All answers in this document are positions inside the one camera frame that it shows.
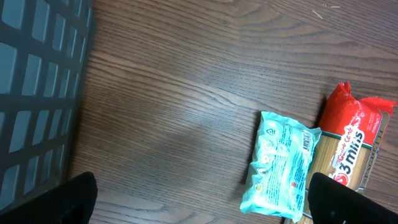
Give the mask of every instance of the black plastic crate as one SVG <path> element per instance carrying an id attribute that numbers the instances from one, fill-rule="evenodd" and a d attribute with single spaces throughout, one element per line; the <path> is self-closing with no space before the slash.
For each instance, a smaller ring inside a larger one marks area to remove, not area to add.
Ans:
<path id="1" fill-rule="evenodd" d="M 92 0 L 0 0 L 0 213 L 65 180 Z"/>

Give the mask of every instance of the pasta package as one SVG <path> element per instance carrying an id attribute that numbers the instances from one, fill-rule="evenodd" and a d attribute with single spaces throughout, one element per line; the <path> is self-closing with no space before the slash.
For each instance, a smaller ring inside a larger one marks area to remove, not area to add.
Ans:
<path id="1" fill-rule="evenodd" d="M 261 112 L 241 211 L 300 220 L 305 180 L 320 135 L 320 128 L 309 129 L 294 119 Z"/>
<path id="2" fill-rule="evenodd" d="M 363 193 L 395 105 L 394 101 L 378 97 L 356 100 L 350 84 L 340 83 L 330 95 L 320 120 L 322 136 L 315 148 L 307 189 L 312 175 L 321 172 Z M 307 189 L 304 216 L 299 224 L 313 223 Z M 293 222 L 286 219 L 285 224 Z"/>

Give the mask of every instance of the food package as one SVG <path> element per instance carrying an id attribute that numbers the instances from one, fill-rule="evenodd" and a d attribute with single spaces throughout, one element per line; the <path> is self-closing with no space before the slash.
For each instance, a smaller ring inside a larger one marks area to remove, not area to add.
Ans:
<path id="1" fill-rule="evenodd" d="M 261 113 L 256 145 L 246 179 L 241 211 L 298 221 L 305 180 L 321 130 L 275 113 Z"/>
<path id="2" fill-rule="evenodd" d="M 307 177 L 307 189 L 312 175 L 321 172 L 337 182 L 363 193 L 387 123 L 396 102 L 369 97 L 356 100 L 348 82 L 340 83 L 330 95 L 319 127 L 321 140 Z M 305 194 L 304 216 L 299 224 L 312 224 Z M 285 224 L 295 220 L 286 219 Z"/>

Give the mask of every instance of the wood grain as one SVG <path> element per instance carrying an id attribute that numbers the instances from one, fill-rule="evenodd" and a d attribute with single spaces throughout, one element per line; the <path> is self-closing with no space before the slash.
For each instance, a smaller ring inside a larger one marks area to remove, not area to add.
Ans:
<path id="1" fill-rule="evenodd" d="M 287 16 L 398 55 L 398 2 L 395 0 L 269 0 L 268 3 Z"/>
<path id="2" fill-rule="evenodd" d="M 71 164 L 98 179 L 93 223 L 280 223 L 239 211 L 259 112 L 314 126 L 342 81 L 398 100 L 393 52 L 262 1 L 97 0 L 95 14 Z M 393 116 L 366 191 L 395 212 L 397 134 Z"/>

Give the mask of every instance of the dry pasta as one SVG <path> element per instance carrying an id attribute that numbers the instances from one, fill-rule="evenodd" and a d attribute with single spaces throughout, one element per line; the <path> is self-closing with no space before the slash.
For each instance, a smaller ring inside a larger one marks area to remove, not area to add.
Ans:
<path id="1" fill-rule="evenodd" d="M 320 127 L 322 136 L 307 176 L 321 172 L 339 183 L 363 193 L 377 156 L 379 145 L 396 102 L 369 97 L 355 100 L 349 83 L 340 83 L 326 104 Z M 312 224 L 305 194 L 303 217 L 297 223 Z M 285 224 L 293 224 L 286 219 Z"/>

